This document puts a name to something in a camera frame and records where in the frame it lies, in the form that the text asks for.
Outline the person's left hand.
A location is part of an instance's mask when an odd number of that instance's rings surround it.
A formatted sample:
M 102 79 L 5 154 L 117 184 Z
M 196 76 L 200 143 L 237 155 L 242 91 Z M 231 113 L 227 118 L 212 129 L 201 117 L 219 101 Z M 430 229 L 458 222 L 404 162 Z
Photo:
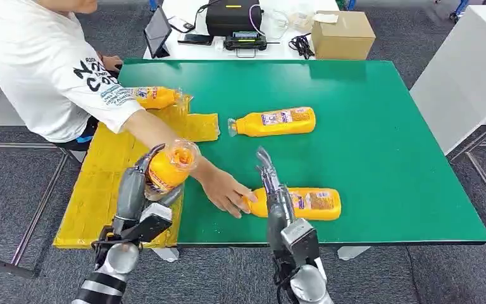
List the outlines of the person's left hand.
M 118 56 L 101 56 L 104 68 L 108 71 L 119 72 L 123 61 Z

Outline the person's right hand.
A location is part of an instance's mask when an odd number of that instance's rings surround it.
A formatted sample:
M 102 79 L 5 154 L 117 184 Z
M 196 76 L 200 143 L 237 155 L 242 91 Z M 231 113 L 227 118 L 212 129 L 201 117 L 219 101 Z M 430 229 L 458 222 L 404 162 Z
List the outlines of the person's right hand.
M 249 201 L 257 202 L 256 195 L 235 180 L 229 173 L 214 167 L 198 179 L 207 198 L 221 211 L 240 219 L 241 213 L 250 213 Z

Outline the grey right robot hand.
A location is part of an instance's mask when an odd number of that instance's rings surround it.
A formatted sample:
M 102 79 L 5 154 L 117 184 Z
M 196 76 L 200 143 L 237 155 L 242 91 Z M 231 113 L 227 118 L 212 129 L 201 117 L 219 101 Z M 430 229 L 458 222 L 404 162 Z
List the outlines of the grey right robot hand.
M 287 187 L 278 178 L 270 155 L 259 146 L 256 152 L 261 165 L 257 166 L 266 193 L 266 215 L 268 218 L 267 240 L 275 258 L 290 251 L 296 240 L 296 218 Z

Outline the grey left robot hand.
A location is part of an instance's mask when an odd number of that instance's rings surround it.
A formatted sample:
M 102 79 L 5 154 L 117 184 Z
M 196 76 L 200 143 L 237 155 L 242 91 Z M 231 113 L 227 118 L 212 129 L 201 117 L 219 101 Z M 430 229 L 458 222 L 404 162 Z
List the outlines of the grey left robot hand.
M 159 144 L 139 158 L 133 167 L 127 168 L 121 178 L 116 214 L 113 218 L 113 233 L 122 239 L 138 239 L 150 242 L 172 225 L 171 206 L 183 196 L 183 187 L 177 186 L 149 206 L 152 211 L 142 215 L 145 196 L 147 169 L 151 159 L 163 148 Z

